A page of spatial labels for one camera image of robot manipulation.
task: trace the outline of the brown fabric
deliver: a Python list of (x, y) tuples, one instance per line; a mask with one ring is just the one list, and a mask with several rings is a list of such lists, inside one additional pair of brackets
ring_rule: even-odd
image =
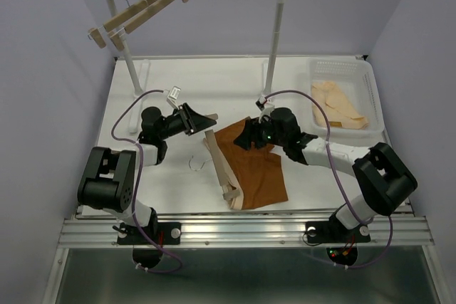
[(252, 147), (245, 151), (233, 141), (244, 129), (245, 119), (215, 132), (217, 145), (232, 168), (244, 192), (243, 209), (255, 209), (274, 203), (288, 201), (281, 158), (270, 153), (274, 146), (262, 149)]

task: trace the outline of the purple cable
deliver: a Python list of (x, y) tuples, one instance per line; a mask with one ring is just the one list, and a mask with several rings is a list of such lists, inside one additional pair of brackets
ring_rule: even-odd
[(360, 223), (360, 224), (363, 224), (363, 225), (368, 225), (369, 223), (372, 222), (372, 220), (368, 221), (368, 222), (364, 222), (363, 220), (361, 220), (361, 218), (357, 215), (355, 209), (353, 209), (351, 203), (350, 203), (350, 200), (348, 199), (348, 196), (347, 196), (347, 193), (345, 193), (345, 190), (343, 189), (343, 186), (342, 186), (342, 183), (341, 183), (341, 180), (339, 179), (339, 176), (337, 175), (337, 171), (336, 171), (336, 163), (334, 162), (334, 158), (333, 158), (333, 155), (331, 154), (331, 149), (329, 148), (329, 135), (331, 133), (331, 126), (329, 125), (329, 120), (328, 120), (328, 117), (326, 116), (326, 113), (325, 111), (323, 110), (323, 108), (319, 105), (318, 102), (316, 102), (310, 95), (307, 95), (303, 92), (300, 92), (299, 90), (280, 90), (278, 92), (274, 92), (274, 93), (271, 93), (267, 96), (265, 96), (264, 98), (266, 100), (268, 100), (270, 97), (272, 96), (275, 96), (275, 95), (278, 95), (278, 94), (284, 94), (284, 93), (296, 93), (296, 94), (299, 94), (299, 95), (302, 95), (302, 96), (305, 96), (306, 98), (308, 98), (311, 102), (314, 103), (314, 105), (320, 110), (321, 114), (323, 115), (324, 119), (325, 119), (325, 123), (326, 123), (326, 129), (327, 129), (327, 133), (326, 133), (326, 142), (328, 144), (326, 144), (326, 153), (328, 154), (328, 159), (329, 159), (329, 165), (331, 166), (331, 170), (333, 172), (333, 175), (334, 175), (334, 179), (336, 180), (336, 183), (337, 183), (337, 186), (339, 188), (339, 190), (341, 191), (341, 194), (342, 194), (342, 197), (343, 199), (345, 200), (345, 203), (347, 203), (347, 207), (348, 209), (350, 209), (350, 212), (352, 213), (352, 215), (355, 217), (355, 219)]
[(115, 134), (114, 134), (115, 128), (119, 125), (119, 122), (126, 116), (128, 111), (131, 110), (133, 108), (133, 106), (138, 103), (139, 100), (141, 100), (143, 97), (145, 97), (146, 95), (149, 95), (151, 93), (163, 93), (163, 90), (148, 90), (147, 92), (144, 92), (143, 94), (141, 94), (135, 101), (133, 101), (133, 103), (125, 110), (124, 113), (122, 113), (122, 115), (115, 122), (113, 128), (111, 129), (111, 137), (113, 137), (113, 139), (115, 139), (115, 140), (117, 140), (119, 142), (131, 142), (132, 144), (134, 144), (139, 149), (139, 152), (140, 152), (140, 163), (139, 163), (139, 167), (138, 167), (138, 175), (136, 176), (135, 188), (133, 190), (133, 199), (132, 199), (133, 202), (132, 202), (132, 206), (131, 206), (131, 212), (133, 213), (133, 221), (135, 222), (136, 228), (138, 229), (138, 231), (141, 233), (141, 235), (144, 237), (144, 239), (148, 243), (153, 245), (157, 250), (159, 250), (163, 254), (166, 254), (167, 256), (170, 256), (171, 258), (175, 259), (179, 263), (179, 266), (177, 266), (176, 268), (173, 268), (171, 270), (165, 270), (165, 271), (154, 271), (154, 270), (151, 270), (151, 269), (147, 269), (146, 270), (146, 268), (144, 268), (142, 266), (138, 266), (138, 264), (136, 264), (136, 266), (139, 269), (143, 270), (143, 271), (147, 271), (148, 273), (172, 273), (172, 272), (180, 270), (184, 266), (184, 263), (182, 262), (182, 259), (178, 255), (167, 251), (162, 246), (160, 246), (158, 243), (155, 243), (145, 233), (144, 229), (141, 227), (141, 225), (140, 225), (140, 223), (138, 221), (138, 218), (136, 217), (136, 212), (135, 212), (136, 196), (138, 195), (138, 187), (140, 185), (141, 174), (143, 173), (143, 165), (144, 165), (144, 150), (143, 150), (143, 147), (141, 146), (141, 144), (139, 144), (135, 140), (128, 139), (128, 138), (119, 138), (119, 137), (116, 137)]
[[(326, 129), (328, 130), (328, 132), (326, 133), (326, 142), (328, 143), (328, 144), (326, 144), (326, 153), (328, 154), (329, 164), (331, 166), (331, 170), (333, 171), (334, 178), (336, 179), (337, 186), (338, 186), (339, 190), (341, 190), (342, 197), (345, 200), (345, 203), (347, 203), (347, 207), (350, 209), (350, 212), (355, 217), (355, 219), (358, 220), (358, 222), (360, 224), (364, 224), (364, 225), (369, 224), (370, 222), (372, 222), (372, 219), (370, 221), (368, 221), (368, 222), (364, 222), (364, 221), (362, 221), (360, 219), (360, 217), (357, 215), (357, 213), (355, 212), (355, 210), (351, 206), (351, 203), (348, 200), (347, 193), (345, 193), (345, 190), (343, 189), (341, 180), (339, 179), (339, 176), (337, 175), (336, 165), (335, 165), (335, 162), (334, 162), (334, 159), (333, 159), (333, 155), (331, 154), (331, 149), (329, 148), (329, 135), (331, 133), (331, 126), (329, 125), (329, 120), (328, 120), (328, 117), (326, 116), (325, 111), (319, 105), (319, 103), (316, 102), (310, 95), (307, 95), (307, 94), (305, 94), (303, 92), (300, 92), (299, 90), (280, 90), (278, 92), (271, 93), (271, 94), (265, 96), (264, 98), (266, 100), (268, 100), (272, 96), (275, 96), (275, 95), (278, 95), (278, 94), (284, 94), (284, 93), (296, 93), (296, 94), (302, 95), (302, 96), (308, 98), (311, 102), (313, 102), (314, 105), (320, 110), (321, 114), (323, 115), (323, 117), (325, 119)], [(380, 255), (377, 256), (377, 258), (373, 259), (372, 261), (369, 261), (368, 263), (364, 263), (362, 265), (348, 266), (348, 268), (357, 269), (357, 268), (364, 268), (364, 267), (370, 266), (373, 263), (376, 263), (377, 261), (379, 261), (386, 254), (386, 252), (388, 251), (388, 248), (391, 245), (391, 241), (393, 240), (393, 220), (391, 219), (391, 216), (388, 216), (388, 219), (390, 220), (390, 237), (389, 237), (388, 242), (386, 243), (386, 246), (383, 249), (382, 253), (380, 253)], [(323, 260), (323, 259), (320, 259), (320, 258), (316, 258), (314, 256), (308, 256), (308, 257), (312, 258), (312, 259), (315, 259), (315, 260), (318, 260), (318, 261), (321, 261), (322, 263), (327, 263), (329, 265), (335, 265), (335, 266), (341, 266), (341, 267), (345, 268), (344, 265), (339, 265), (337, 263), (332, 263), (330, 261)]]

